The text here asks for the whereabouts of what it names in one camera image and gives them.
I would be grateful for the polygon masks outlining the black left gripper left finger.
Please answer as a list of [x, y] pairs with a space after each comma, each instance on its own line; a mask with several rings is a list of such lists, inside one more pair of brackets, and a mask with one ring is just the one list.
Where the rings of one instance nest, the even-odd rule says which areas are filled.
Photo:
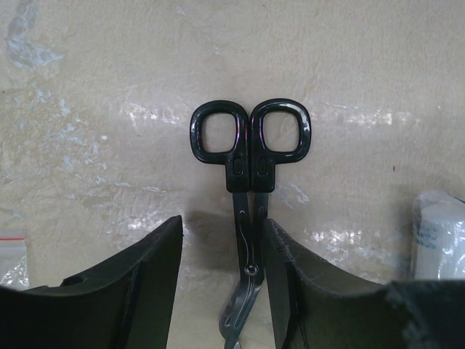
[[2, 348], [165, 348], [182, 218], [59, 286], [1, 288]]

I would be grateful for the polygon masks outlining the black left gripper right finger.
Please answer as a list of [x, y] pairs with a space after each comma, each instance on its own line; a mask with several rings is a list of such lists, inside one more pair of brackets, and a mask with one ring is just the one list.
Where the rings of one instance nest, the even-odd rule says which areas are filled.
[[277, 348], [463, 348], [464, 282], [377, 284], [336, 267], [274, 220], [263, 253]]

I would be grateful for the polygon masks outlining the small clear packet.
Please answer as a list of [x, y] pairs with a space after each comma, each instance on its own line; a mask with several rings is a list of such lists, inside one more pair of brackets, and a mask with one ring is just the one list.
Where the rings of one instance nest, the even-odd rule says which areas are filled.
[[0, 238], [1, 286], [26, 290], [30, 286], [27, 247], [23, 230], [2, 230]]

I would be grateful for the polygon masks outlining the black handled scissors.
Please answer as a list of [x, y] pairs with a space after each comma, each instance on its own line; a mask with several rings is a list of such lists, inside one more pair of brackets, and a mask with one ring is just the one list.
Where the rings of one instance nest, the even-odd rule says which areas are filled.
[[[297, 121], [298, 142], [292, 151], [273, 151], [264, 139], [264, 119], [289, 113]], [[228, 151], [210, 152], [203, 144], [204, 121], [226, 113], [235, 119], [235, 140]], [[190, 120], [190, 146], [197, 160], [225, 166], [226, 189], [232, 194], [240, 280], [219, 321], [226, 348], [240, 347], [240, 334], [264, 281], [262, 229], [269, 194], [275, 189], [275, 168], [302, 160], [310, 150], [312, 128], [308, 110], [297, 101], [273, 98], [247, 113], [229, 100], [202, 104]]]

